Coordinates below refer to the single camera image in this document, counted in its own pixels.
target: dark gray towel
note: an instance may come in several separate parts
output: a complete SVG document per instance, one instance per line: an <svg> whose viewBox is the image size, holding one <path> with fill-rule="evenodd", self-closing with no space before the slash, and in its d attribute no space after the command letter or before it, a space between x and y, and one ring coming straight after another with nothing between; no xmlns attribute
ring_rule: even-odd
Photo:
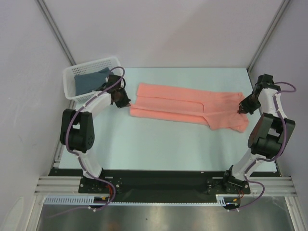
<svg viewBox="0 0 308 231"><path fill-rule="evenodd" d="M106 82L106 77L109 73L109 68L94 72L75 76L76 96L90 93Z"/></svg>

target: laundry basket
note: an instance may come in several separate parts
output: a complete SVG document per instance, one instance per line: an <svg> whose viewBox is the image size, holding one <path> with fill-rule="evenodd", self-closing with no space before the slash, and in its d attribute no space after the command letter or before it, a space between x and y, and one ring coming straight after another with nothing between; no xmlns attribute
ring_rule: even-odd
<svg viewBox="0 0 308 231"><path fill-rule="evenodd" d="M95 92L76 96L75 76L98 72L106 67L111 69L116 66L121 66L119 60L115 57L109 57L66 68L63 73L65 97L69 100L74 100L77 103L86 102L95 94ZM113 73L121 76L122 70L117 68L113 71Z"/></svg>

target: pink clothing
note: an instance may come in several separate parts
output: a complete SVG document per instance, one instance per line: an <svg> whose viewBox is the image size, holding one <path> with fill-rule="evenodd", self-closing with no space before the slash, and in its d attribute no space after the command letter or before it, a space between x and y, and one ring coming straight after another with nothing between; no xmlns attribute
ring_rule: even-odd
<svg viewBox="0 0 308 231"><path fill-rule="evenodd" d="M212 130L229 128L244 132L249 124L238 114L241 92L211 92L141 83L130 114L136 117L208 125Z"/></svg>

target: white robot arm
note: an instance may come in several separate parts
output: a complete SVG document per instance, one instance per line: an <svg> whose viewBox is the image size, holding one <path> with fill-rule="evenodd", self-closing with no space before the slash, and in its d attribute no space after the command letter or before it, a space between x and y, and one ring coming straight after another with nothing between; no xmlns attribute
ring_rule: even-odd
<svg viewBox="0 0 308 231"><path fill-rule="evenodd" d="M113 103L118 108L129 106L123 76L109 75L106 84L98 88L96 94L79 110L66 109L63 112L60 141L76 155L87 178L99 178L102 172L91 148L95 140L94 118Z"/></svg>

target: purple cable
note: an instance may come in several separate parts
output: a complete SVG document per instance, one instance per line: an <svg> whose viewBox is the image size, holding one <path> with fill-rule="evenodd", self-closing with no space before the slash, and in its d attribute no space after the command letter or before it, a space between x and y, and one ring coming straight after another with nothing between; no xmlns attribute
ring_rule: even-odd
<svg viewBox="0 0 308 231"><path fill-rule="evenodd" d="M122 79L123 79L123 77L124 77L124 74L125 74L125 69L124 69L123 67L121 67L121 66L116 66L116 67L112 68L112 69L109 71L108 76L111 74L111 72L112 72L113 70L115 70L115 69L117 69L117 68L120 68L120 69L123 70L123 74L122 74L121 78L120 78L117 82L115 82L113 85L111 85L110 87L108 87L108 88L104 89L103 91L101 91L100 93L98 93L97 96L93 96L91 99L89 99L89 100L84 104L85 106L88 106L88 105L89 105L91 102L93 102L98 96L104 94L106 91L108 91L109 89L113 88L115 85L117 85L119 82L122 81ZM116 196L116 190L115 190L116 188L114 187L114 185L113 185L112 183L110 183L110 182L108 182L108 181L106 181L106 180L100 179L100 178L98 178L98 177L95 177L95 176L93 176L90 172L88 172L88 170L85 168L84 164L82 163L82 160L81 160L79 154L76 153L76 152L74 152L74 151L72 151L72 150L70 150L69 145L68 145L69 133L70 133L72 127L73 127L73 123L74 123L74 121L75 121L77 115L78 115L83 109L85 109L85 106L80 107L80 108L76 111L76 113L74 114L72 120L70 121L70 123L69 123L69 125L68 125L68 128L67 128L66 136L65 136L65 145L66 145L66 149L68 150L69 153L72 153L72 154L78 156L78 161L79 161L79 163L80 163L81 168L83 169L83 171L85 171L85 172L86 172L90 177L92 177L93 179L98 180L98 181L101 181L101 182L106 183L106 184L108 184L108 185L111 186L112 191L113 191L112 198L111 198L106 204L104 204L102 207L95 209L95 211L100 211L100 210L104 209L107 205L109 205L109 204L114 200L114 198L115 198L115 196ZM51 216L47 216L46 218L57 217L57 216L59 216L59 215L62 215L62 214L65 214L65 213L69 213L69 212L72 212L72 211L74 211L74 210L81 209L81 208L87 208L87 209L88 209L89 207L88 207L88 206L79 206L79 207L71 208L71 209L69 209L69 210L66 210L66 211L63 211L63 212L60 212L60 213L51 215Z"/></svg>
<svg viewBox="0 0 308 231"><path fill-rule="evenodd" d="M257 161L260 161L260 160L263 160L263 161L266 161L266 162L272 162L272 161L275 161L279 156L282 155L284 149L285 149L285 145L286 145L286 142L287 142L287 127L286 127L286 124L285 124L285 121L284 121L284 118L282 116L282 114L280 113L279 111L279 106L278 106L278 102L277 102L277 95L278 94L281 94L281 93L292 93L292 92L296 92L296 87L294 85L292 85L291 83L287 83L287 82L276 82L275 84L286 84L286 85L289 85L293 88L293 90L281 90L281 91L278 91L277 93L275 93L274 95L274 104L275 104L275 108L277 110L277 114L280 118L280 120L282 121L282 127L283 127L283 141L282 141L282 145L280 147L280 150L278 151L277 155L275 155L272 159L268 160L268 159L263 159L263 158L258 158L256 159L255 162L253 162L250 166L248 166L248 168L246 169L246 171L244 172L244 174L247 174L248 171L256 164ZM243 205L241 206L240 208L245 208L245 207L248 207L252 204L254 204L255 202L257 202L258 200L261 199L261 197L263 196L264 192L265 192L265 186L264 184L262 184L261 182L257 182L257 181L252 181L252 180L249 180L247 178L247 176L244 176L245 177L245 180L249 183L254 183L254 184L259 184L261 185L262 187L262 192L261 194L252 202L246 204L246 205Z"/></svg>

